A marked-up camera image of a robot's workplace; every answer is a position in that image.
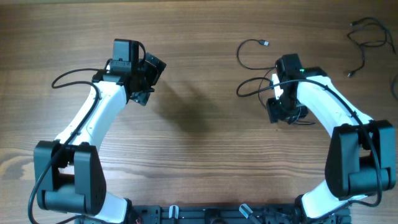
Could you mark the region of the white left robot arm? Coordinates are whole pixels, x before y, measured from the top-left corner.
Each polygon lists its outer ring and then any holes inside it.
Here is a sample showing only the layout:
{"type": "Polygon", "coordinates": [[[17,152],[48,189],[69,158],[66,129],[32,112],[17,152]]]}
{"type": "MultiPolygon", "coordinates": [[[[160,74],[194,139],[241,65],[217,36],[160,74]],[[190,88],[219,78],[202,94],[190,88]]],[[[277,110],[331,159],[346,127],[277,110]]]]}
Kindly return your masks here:
{"type": "Polygon", "coordinates": [[[71,213],[77,223],[142,223],[132,202],[106,190],[98,151],[118,113],[133,101],[147,104],[166,64],[136,40],[115,39],[113,56],[96,68],[91,87],[72,122],[53,141],[34,148],[35,185],[27,215],[36,223],[33,205],[71,213]]]}

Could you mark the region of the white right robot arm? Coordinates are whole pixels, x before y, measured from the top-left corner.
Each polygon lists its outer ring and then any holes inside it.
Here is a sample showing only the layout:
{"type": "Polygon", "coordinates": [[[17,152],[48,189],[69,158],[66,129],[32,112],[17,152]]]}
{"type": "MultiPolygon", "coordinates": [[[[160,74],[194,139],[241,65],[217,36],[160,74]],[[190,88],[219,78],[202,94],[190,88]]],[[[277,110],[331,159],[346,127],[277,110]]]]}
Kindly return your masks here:
{"type": "Polygon", "coordinates": [[[325,179],[299,196],[295,222],[323,222],[357,203],[376,207],[396,185],[395,129],[351,104],[319,67],[303,68],[297,54],[275,62],[267,100],[271,123],[292,124],[313,113],[331,137],[325,179]]]}

